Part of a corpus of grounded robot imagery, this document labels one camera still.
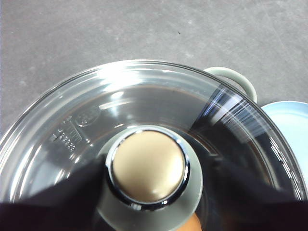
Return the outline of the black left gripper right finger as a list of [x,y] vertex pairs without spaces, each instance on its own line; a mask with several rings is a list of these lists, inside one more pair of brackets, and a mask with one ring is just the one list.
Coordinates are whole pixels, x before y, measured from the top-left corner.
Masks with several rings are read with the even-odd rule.
[[306,231],[308,202],[298,201],[226,160],[211,167],[211,184],[228,231]]

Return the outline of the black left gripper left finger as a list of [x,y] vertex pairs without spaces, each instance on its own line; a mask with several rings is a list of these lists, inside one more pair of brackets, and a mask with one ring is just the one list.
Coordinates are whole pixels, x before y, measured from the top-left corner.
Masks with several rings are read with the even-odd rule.
[[0,205],[2,231],[88,231],[102,193],[104,158],[18,202]]

